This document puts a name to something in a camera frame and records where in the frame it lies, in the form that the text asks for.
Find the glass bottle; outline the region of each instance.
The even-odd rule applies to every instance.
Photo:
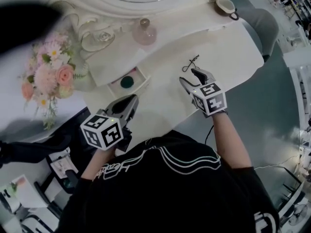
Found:
[[[150,24],[150,20],[144,18],[134,26],[132,31],[134,40],[144,46],[151,45],[156,41],[156,28]]]

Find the green round object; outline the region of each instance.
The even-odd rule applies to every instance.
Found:
[[[132,87],[134,84],[134,80],[131,76],[125,76],[122,80],[121,80],[121,87],[123,88],[130,88]]]

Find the black t-shirt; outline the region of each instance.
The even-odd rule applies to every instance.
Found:
[[[93,181],[80,180],[56,232],[251,233],[260,215],[270,215],[263,232],[278,228],[278,214],[252,167],[231,169],[204,144],[160,137],[105,164]]]

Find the pink rose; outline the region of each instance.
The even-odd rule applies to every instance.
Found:
[[[71,65],[63,65],[56,71],[56,80],[62,86],[72,86],[74,70]]]
[[[24,84],[22,84],[21,86],[21,92],[23,94],[23,97],[29,101],[33,94],[34,94],[34,88],[33,85],[30,84],[29,82],[25,82]]]

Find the gray chair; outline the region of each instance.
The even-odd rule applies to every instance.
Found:
[[[272,54],[279,32],[276,19],[264,9],[238,9],[238,13],[266,62]]]

